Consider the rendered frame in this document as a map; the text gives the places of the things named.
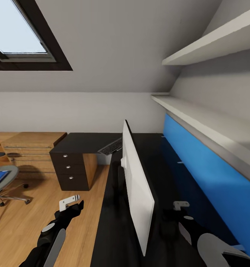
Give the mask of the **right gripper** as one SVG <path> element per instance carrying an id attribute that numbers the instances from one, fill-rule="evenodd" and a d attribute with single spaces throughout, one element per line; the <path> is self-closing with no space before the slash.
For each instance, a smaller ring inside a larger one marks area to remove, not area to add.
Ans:
<path id="1" fill-rule="evenodd" d="M 178 211 L 178 210 L 174 210 L 174 209 L 162 209 L 163 211 L 163 215 L 164 216 L 167 216 L 167 219 L 168 219 L 168 221 L 175 221 L 176 222 L 176 217 L 177 217 L 177 215 L 179 215 L 179 214 L 185 214 L 185 215 L 187 215 L 187 212 L 186 212 L 186 210 L 180 210 L 180 211 Z"/>

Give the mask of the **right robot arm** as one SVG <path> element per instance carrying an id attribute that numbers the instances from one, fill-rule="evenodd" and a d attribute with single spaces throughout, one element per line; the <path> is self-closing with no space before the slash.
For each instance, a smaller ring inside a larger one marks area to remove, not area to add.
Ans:
<path id="1" fill-rule="evenodd" d="M 189 207 L 186 201 L 174 201 L 174 209 L 162 209 L 168 221 L 179 225 L 180 233 L 197 250 L 208 267 L 250 267 L 250 256 L 216 237 L 181 207 Z"/>

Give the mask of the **swivel chair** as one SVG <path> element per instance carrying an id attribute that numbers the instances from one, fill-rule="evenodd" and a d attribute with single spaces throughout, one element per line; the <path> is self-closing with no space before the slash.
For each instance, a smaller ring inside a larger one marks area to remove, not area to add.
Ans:
<path id="1" fill-rule="evenodd" d="M 4 156 L 4 152 L 0 152 L 0 157 Z M 19 167 L 14 166 L 14 165 L 6 165 L 6 166 L 1 166 L 0 167 L 0 172 L 1 171 L 8 171 L 8 174 L 0 181 L 0 207 L 4 206 L 3 199 L 9 199 L 9 200 L 21 200 L 25 201 L 26 204 L 29 203 L 28 199 L 25 198 L 12 198 L 12 197 L 5 197 L 4 195 L 9 193 L 10 191 L 24 185 L 24 188 L 27 188 L 29 185 L 28 184 L 20 184 L 16 187 L 10 188 L 6 190 L 5 192 L 2 192 L 2 190 L 7 187 L 16 177 L 17 174 L 19 173 Z"/>

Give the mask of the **monitor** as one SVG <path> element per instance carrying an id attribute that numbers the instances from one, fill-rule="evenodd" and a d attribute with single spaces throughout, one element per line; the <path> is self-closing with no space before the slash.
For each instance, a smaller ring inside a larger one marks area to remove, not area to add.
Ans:
<path id="1" fill-rule="evenodd" d="M 131 217 L 140 243 L 143 256 L 149 255 L 159 200 L 150 180 L 143 159 L 130 130 L 127 120 L 123 127 L 123 158 L 113 161 L 112 188 L 115 196 L 123 194 L 130 208 Z M 123 190 L 118 190 L 118 167 L 122 166 L 125 173 Z M 125 197 L 126 183 L 128 200 Z"/>

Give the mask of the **keyboard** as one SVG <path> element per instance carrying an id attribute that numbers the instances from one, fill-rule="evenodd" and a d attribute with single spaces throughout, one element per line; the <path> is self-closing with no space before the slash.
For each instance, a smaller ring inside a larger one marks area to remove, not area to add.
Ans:
<path id="1" fill-rule="evenodd" d="M 108 144 L 106 147 L 100 149 L 98 152 L 108 156 L 113 153 L 115 150 L 119 151 L 119 149 L 123 148 L 123 138 L 119 138 L 118 140 Z"/>

